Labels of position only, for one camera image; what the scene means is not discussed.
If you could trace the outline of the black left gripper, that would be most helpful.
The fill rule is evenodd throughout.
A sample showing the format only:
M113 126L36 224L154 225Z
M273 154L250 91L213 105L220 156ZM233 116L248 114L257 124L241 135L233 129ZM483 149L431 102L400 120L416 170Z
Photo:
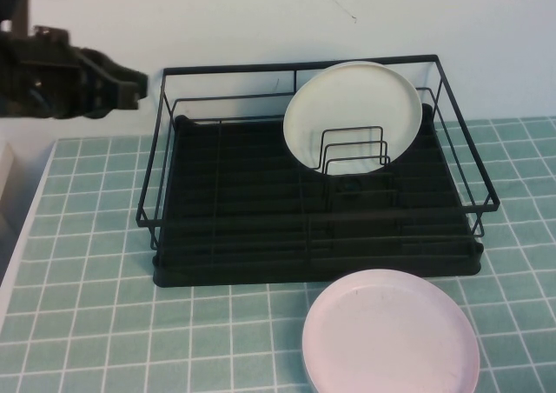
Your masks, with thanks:
M66 30L37 26L31 37L1 33L1 117L100 119L112 110L137 110L148 76L100 51L84 55L123 83L102 83L89 97L88 73Z

